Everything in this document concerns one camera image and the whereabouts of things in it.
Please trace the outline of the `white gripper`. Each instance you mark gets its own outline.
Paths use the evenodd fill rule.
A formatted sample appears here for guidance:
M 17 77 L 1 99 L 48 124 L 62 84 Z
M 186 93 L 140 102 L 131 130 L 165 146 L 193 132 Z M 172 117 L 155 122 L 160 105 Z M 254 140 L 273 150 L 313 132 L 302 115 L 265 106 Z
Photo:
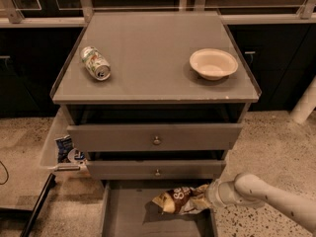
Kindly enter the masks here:
M 205 197 L 215 207 L 233 205 L 238 201 L 238 196 L 232 181 L 212 181 L 205 191 Z

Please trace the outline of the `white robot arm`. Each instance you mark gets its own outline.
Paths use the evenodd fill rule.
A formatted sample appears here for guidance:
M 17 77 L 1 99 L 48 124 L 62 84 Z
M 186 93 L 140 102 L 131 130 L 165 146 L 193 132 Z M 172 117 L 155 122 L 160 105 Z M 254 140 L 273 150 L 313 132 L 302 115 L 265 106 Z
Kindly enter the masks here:
M 312 82 L 291 112 L 246 114 L 221 179 L 266 205 L 217 208 L 218 237 L 315 236 L 315 102 Z

